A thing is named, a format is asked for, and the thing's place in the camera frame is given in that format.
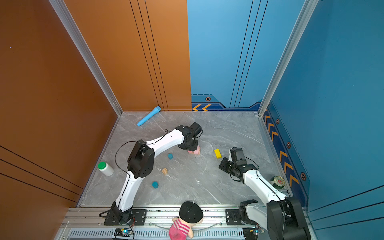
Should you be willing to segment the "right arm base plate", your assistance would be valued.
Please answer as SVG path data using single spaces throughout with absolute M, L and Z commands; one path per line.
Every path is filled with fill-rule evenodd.
M 228 226 L 248 225 L 249 222 L 245 219 L 245 213 L 240 209 L 226 209 L 226 223 Z

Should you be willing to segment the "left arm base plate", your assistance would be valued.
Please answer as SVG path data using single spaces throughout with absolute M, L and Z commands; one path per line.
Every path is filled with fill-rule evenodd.
M 112 210 L 103 212 L 99 216 L 101 217 L 104 213 L 106 213 L 105 226 L 143 226 L 147 216 L 146 209 L 132 209 L 124 213 L 122 219 L 116 217 Z

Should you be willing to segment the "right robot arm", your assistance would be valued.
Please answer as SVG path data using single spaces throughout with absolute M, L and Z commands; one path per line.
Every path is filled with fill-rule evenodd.
M 219 168 L 236 181 L 245 184 L 259 198 L 240 203 L 238 209 L 227 209 L 227 225 L 255 226 L 267 231 L 271 240 L 310 240 L 310 230 L 301 203 L 276 189 L 260 173 L 257 164 L 249 164 L 243 149 L 233 147 Z

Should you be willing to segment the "dark pink wood block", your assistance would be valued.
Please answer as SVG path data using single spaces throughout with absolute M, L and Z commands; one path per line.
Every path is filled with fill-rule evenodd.
M 188 151 L 189 154 L 193 154 L 193 155 L 199 155 L 201 152 L 201 147 L 198 145 L 197 146 L 197 149 L 195 151 Z

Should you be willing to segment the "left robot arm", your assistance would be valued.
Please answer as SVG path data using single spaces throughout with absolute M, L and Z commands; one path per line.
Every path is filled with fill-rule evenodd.
M 109 210 L 114 221 L 121 225 L 129 223 L 134 198 L 143 179 L 152 172 L 155 158 L 174 146 L 185 151 L 196 151 L 198 138 L 202 133 L 202 127 L 198 123 L 193 123 L 189 127 L 180 125 L 154 140 L 136 141 L 127 160 L 125 183 Z

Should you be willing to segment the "large teal cylinder block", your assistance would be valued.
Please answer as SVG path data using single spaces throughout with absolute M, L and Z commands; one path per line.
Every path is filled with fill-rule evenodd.
M 154 189 L 157 189 L 159 187 L 159 183 L 157 181 L 154 181 L 152 183 L 152 186 L 153 186 Z

